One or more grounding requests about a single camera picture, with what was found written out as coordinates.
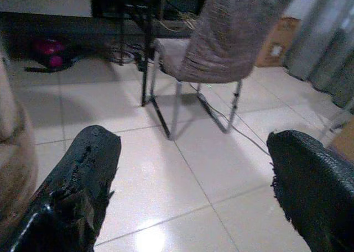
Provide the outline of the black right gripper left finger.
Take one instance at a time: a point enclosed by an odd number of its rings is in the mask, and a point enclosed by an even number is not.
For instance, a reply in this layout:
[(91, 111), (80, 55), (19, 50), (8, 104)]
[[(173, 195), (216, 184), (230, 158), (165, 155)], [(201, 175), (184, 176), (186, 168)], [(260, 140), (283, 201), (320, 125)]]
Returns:
[(120, 136), (100, 125), (78, 133), (9, 236), (10, 251), (93, 251), (118, 170)]

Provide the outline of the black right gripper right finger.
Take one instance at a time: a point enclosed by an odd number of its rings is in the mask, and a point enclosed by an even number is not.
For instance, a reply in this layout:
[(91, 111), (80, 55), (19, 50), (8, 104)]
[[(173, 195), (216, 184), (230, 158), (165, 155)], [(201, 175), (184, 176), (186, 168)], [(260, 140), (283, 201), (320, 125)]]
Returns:
[(272, 187), (311, 251), (353, 251), (353, 164), (297, 130), (271, 132)]

